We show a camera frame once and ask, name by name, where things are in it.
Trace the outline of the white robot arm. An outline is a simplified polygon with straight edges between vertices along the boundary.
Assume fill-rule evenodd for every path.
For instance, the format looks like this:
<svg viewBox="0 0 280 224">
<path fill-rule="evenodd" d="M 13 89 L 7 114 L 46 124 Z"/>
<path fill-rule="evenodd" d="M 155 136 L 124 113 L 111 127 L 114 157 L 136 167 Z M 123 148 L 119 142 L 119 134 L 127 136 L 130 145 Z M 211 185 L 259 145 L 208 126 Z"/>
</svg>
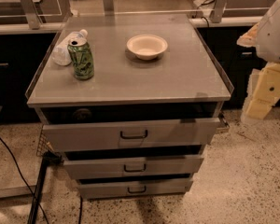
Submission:
<svg viewBox="0 0 280 224">
<path fill-rule="evenodd" d="M 267 63 L 249 77 L 241 122 L 254 124 L 265 119 L 280 100 L 280 0 L 276 0 L 260 22 L 240 36 L 241 47 L 255 47 Z"/>
</svg>

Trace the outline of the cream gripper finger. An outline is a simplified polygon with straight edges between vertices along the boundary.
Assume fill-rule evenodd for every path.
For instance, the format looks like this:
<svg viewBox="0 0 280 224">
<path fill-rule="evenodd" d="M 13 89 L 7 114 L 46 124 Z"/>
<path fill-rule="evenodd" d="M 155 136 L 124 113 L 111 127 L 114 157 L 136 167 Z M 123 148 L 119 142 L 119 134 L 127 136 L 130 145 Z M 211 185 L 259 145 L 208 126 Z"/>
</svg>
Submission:
<svg viewBox="0 0 280 224">
<path fill-rule="evenodd" d="M 258 28 L 259 28 L 259 24 L 256 23 L 246 33 L 244 33 L 237 39 L 236 44 L 245 48 L 255 47 Z"/>
<path fill-rule="evenodd" d="M 247 86 L 241 122 L 255 124 L 263 120 L 280 100 L 280 63 L 267 63 L 253 69 Z"/>
</svg>

